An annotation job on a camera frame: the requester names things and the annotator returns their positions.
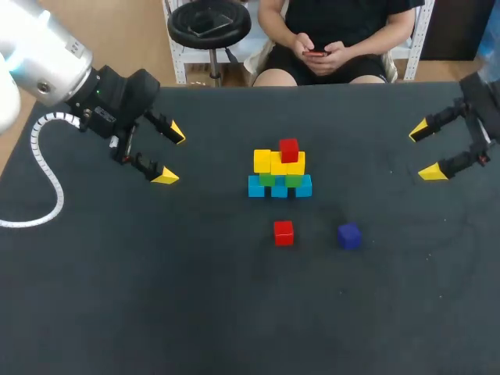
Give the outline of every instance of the floor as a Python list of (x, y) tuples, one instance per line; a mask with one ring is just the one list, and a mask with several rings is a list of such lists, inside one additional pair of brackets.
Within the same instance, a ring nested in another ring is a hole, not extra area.
[[(163, 86), (175, 85), (162, 0), (39, 0), (73, 35), (94, 52), (94, 66), (110, 65), (128, 76), (145, 68)], [(397, 62), (404, 71), (405, 61)], [(417, 81), (459, 80), (476, 71), (475, 62), (421, 62)], [(188, 82), (208, 82), (203, 68), (190, 72)], [(239, 72), (225, 76), (225, 84), (242, 83)], [(23, 107), (16, 125), (0, 137), (0, 173), (27, 121), (34, 100), (22, 93)]]

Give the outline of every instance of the black shorts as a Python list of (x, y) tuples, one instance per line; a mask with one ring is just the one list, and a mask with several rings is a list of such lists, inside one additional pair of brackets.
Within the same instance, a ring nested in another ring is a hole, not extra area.
[(387, 82), (382, 58), (377, 55), (364, 55), (356, 57), (341, 66), (332, 74), (318, 77), (304, 62), (297, 59), (292, 50), (275, 45), (264, 65), (264, 71), (281, 69), (289, 73), (298, 86), (310, 84), (348, 84), (361, 76), (375, 76)]

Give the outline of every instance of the blue block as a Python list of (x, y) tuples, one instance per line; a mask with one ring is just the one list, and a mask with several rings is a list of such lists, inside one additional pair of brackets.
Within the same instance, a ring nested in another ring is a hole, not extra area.
[(248, 176), (248, 196), (250, 198), (266, 196), (266, 188), (259, 183), (259, 176)]
[(361, 246), (361, 231), (354, 223), (338, 228), (338, 243), (344, 250), (354, 250)]
[(287, 198), (288, 187), (285, 186), (284, 176), (276, 176), (276, 184), (271, 187), (271, 197)]
[(313, 196), (313, 182), (311, 181), (311, 175), (305, 174), (302, 178), (301, 187), (295, 188), (296, 198), (309, 198)]

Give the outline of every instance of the block tower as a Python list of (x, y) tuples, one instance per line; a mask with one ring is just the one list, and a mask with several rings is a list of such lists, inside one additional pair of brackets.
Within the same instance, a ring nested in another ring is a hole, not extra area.
[(313, 195), (311, 176), (305, 174), (305, 152), (296, 139), (282, 139), (280, 151), (255, 150), (254, 176), (248, 176), (248, 196), (264, 198), (270, 189), (273, 198), (308, 198)]

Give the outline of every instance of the white spiral cable wrap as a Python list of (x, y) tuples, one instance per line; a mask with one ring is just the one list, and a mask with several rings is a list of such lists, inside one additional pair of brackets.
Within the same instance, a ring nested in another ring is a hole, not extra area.
[(52, 186), (54, 187), (55, 193), (57, 195), (57, 203), (55, 204), (54, 209), (49, 214), (41, 217), (40, 219), (23, 221), (23, 222), (0, 220), (0, 227), (6, 227), (6, 228), (36, 227), (37, 225), (42, 225), (54, 219), (56, 216), (59, 215), (59, 213), (63, 209), (64, 206), (63, 187), (59, 183), (59, 180), (57, 179), (55, 174), (52, 172), (52, 170), (45, 162), (44, 157), (41, 155), (40, 147), (38, 146), (38, 138), (40, 136), (41, 128), (46, 123), (49, 123), (50, 121), (53, 120), (64, 120), (67, 123), (73, 125), (74, 127), (80, 129), (80, 119), (68, 113), (62, 113), (62, 112), (49, 113), (48, 115), (41, 117), (34, 125), (33, 130), (31, 131), (31, 151), (33, 152), (33, 156), (37, 160), (37, 163), (40, 166), (41, 170), (44, 171), (45, 175), (47, 176)]

